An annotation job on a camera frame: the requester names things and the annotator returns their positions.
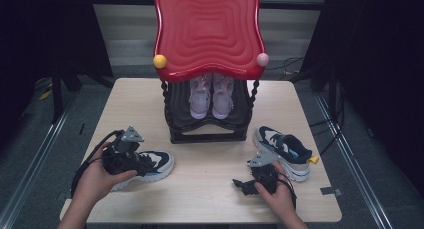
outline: table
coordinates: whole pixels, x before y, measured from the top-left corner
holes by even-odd
[[[254,129],[269,126],[293,134],[318,155],[302,106],[290,82],[261,81],[253,108],[248,138],[242,142],[172,144],[164,117],[164,98],[159,79],[118,79],[106,103],[85,157],[113,130],[129,125],[145,138],[139,151],[167,151],[175,158],[173,171],[163,180],[131,182],[112,192],[94,207],[88,223],[277,223],[260,196],[244,196],[232,179],[252,180],[247,161],[257,149]],[[193,133],[222,132],[207,125]],[[297,212],[306,222],[337,222],[341,212],[330,187],[322,160],[311,164],[311,176],[293,182]],[[71,200],[66,200],[61,217]]]

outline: red shelf panel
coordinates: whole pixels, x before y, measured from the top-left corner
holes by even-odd
[[[157,68],[169,82],[208,72],[259,79],[265,52],[258,27],[259,0],[155,0],[158,34],[154,55],[167,59]]]

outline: sneaker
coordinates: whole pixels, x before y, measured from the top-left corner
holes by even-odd
[[[147,172],[144,176],[135,176],[127,181],[116,184],[112,188],[112,191],[120,190],[126,187],[133,180],[142,182],[159,181],[168,176],[174,167],[174,157],[167,152],[145,151],[139,153],[138,155],[140,157],[140,161],[142,162],[156,162],[153,169]]]
[[[234,79],[220,74],[213,75],[213,108],[212,114],[217,119],[225,119],[233,109],[231,94],[234,90]]]
[[[210,104],[212,74],[204,74],[190,80],[190,114],[195,119],[206,116]]]
[[[293,135],[283,135],[269,127],[256,129],[253,141],[262,153],[276,153],[287,176],[294,181],[304,181],[309,178],[308,159],[312,151],[306,149]]]

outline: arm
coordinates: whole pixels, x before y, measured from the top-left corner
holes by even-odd
[[[129,180],[137,175],[137,171],[127,171],[118,175],[110,175],[103,167],[101,160],[103,144],[94,154],[94,160],[82,175],[77,189],[75,190],[71,204],[62,218],[58,228],[84,228],[94,205],[104,198],[112,190],[112,187],[120,182]]]
[[[273,163],[273,165],[279,173],[285,173],[284,169],[279,163]],[[287,180],[283,175],[279,175],[278,177],[280,180]],[[268,204],[271,211],[277,215],[278,218],[280,218],[280,220],[288,229],[307,228],[306,224],[294,210],[291,194],[287,186],[283,185],[281,182],[278,182],[277,190],[272,195],[269,194],[269,192],[259,182],[255,182],[255,187],[265,202]]]

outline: person's right hand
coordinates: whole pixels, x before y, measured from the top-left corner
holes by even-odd
[[[287,178],[284,176],[285,171],[280,163],[274,162],[272,165],[279,173],[278,178],[282,181],[287,181]],[[271,211],[280,218],[287,228],[307,228],[293,207],[290,190],[286,185],[278,182],[277,189],[273,194],[270,194],[259,182],[255,182],[255,187]]]

